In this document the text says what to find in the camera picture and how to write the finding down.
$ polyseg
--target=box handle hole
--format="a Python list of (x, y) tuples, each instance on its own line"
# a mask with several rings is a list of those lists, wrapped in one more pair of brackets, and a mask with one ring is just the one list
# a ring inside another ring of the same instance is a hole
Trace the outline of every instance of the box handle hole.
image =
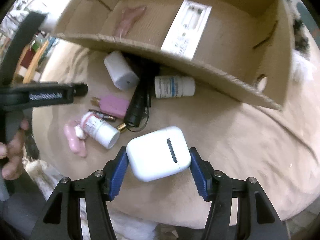
[(259, 92), (262, 92), (266, 88), (267, 83), (268, 83), (268, 77), (265, 74), (261, 74), (260, 76), (258, 76), (254, 84), (254, 87)]

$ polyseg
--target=bed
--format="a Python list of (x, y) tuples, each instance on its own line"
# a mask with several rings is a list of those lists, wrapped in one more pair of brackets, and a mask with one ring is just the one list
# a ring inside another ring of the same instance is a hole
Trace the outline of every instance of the bed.
[[(311, 35), (310, 61), (319, 66), (320, 51)], [(193, 97), (154, 99), (146, 128), (125, 132), (111, 150), (86, 141), (88, 156), (74, 155), (63, 134), (64, 124), (92, 108), (90, 99), (113, 94), (130, 99), (134, 90), (114, 87), (103, 64), (105, 52), (60, 41), (41, 81), (86, 82), (89, 93), (73, 105), (35, 108), (33, 132), (41, 159), (72, 180), (103, 168), (121, 146), (138, 135), (175, 125), (189, 147), (196, 147), (214, 169), (231, 178), (257, 178), (281, 220), (310, 205), (320, 195), (320, 72), (304, 85), (289, 82), (282, 112), (240, 103), (205, 84)], [(129, 168), (119, 196), (108, 205), (134, 217), (170, 225), (203, 228), (210, 203), (198, 195), (189, 170), (152, 182), (138, 181)], [(236, 201), (230, 225), (236, 224)]]

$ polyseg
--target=white pill bottle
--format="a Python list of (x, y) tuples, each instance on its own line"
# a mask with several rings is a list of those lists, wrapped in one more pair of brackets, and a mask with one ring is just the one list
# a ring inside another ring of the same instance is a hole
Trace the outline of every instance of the white pill bottle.
[(80, 127), (106, 149), (111, 149), (117, 142), (120, 132), (93, 112), (86, 113)]
[(192, 77), (155, 77), (156, 98), (191, 97), (195, 91), (196, 84)]

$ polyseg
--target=human hand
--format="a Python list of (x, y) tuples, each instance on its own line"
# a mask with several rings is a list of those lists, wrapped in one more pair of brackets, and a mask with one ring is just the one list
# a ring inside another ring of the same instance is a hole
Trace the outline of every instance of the human hand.
[(26, 119), (23, 119), (20, 124), (20, 129), (14, 135), (13, 139), (7, 145), (0, 143), (0, 159), (5, 157), (9, 159), (9, 162), (2, 168), (2, 177), (6, 180), (17, 179), (22, 174), (24, 131), (28, 129), (29, 123)]

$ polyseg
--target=metal screw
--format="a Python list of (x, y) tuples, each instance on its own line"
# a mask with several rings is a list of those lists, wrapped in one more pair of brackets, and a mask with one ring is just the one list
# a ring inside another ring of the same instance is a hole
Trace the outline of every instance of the metal screw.
[(255, 184), (255, 183), (257, 183), (257, 179), (256, 178), (254, 178), (254, 177), (249, 177), (249, 182), (250, 183), (252, 183), (252, 184)]
[(213, 174), (214, 174), (215, 176), (217, 176), (217, 177), (221, 177), (221, 176), (223, 175), (223, 172), (216, 170), (216, 171), (214, 171)]
[(69, 178), (68, 177), (63, 177), (61, 180), (60, 180), (60, 182), (61, 183), (67, 183), (69, 181)]
[(94, 175), (95, 175), (96, 177), (101, 177), (101, 176), (103, 175), (103, 171), (102, 171), (102, 170), (97, 170), (97, 171), (94, 173)]

